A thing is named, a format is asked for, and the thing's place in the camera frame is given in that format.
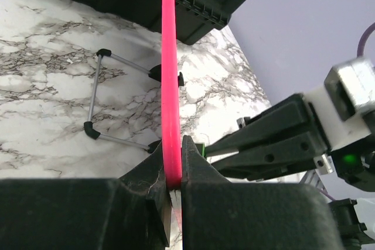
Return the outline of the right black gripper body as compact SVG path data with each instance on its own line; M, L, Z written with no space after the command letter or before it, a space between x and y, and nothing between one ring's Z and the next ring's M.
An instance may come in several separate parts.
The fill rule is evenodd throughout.
M298 172L318 170L319 174L329 174L334 171L334 165L329 159L330 143L322 126L311 97L298 94L302 101L303 112L306 113L307 121L301 127L303 140L298 142L300 152L296 170Z

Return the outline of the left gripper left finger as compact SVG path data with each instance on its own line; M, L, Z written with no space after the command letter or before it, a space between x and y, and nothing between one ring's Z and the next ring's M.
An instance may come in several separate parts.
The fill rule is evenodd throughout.
M2 249L165 249L162 144L120 178L1 180Z

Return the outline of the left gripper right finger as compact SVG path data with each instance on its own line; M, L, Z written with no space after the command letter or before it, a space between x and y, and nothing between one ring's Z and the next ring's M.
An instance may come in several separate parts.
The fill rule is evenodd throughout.
M182 141L184 249L342 249L328 204L305 184L233 183Z

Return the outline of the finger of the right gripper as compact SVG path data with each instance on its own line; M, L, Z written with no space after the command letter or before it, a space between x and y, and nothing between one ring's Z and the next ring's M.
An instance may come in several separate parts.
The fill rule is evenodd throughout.
M205 152L207 155L221 155L273 144L309 131L311 123L312 114L304 96L293 94L251 118L241 129L207 146Z
M323 139L306 132L241 150L212 166L224 177L232 179L269 180L313 169L313 159L324 153Z

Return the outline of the green whiteboard eraser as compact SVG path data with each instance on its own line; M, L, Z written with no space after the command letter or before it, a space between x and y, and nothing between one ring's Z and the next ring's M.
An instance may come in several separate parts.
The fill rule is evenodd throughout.
M206 158L205 157L205 144L204 143L195 143L196 147L197 147L197 150L198 152L200 153L200 155L203 157L203 158Z

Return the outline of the pink framed whiteboard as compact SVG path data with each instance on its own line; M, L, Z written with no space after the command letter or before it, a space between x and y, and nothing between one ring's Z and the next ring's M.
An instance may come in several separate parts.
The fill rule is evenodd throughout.
M162 0L161 129L166 186L178 199L182 180L175 0Z

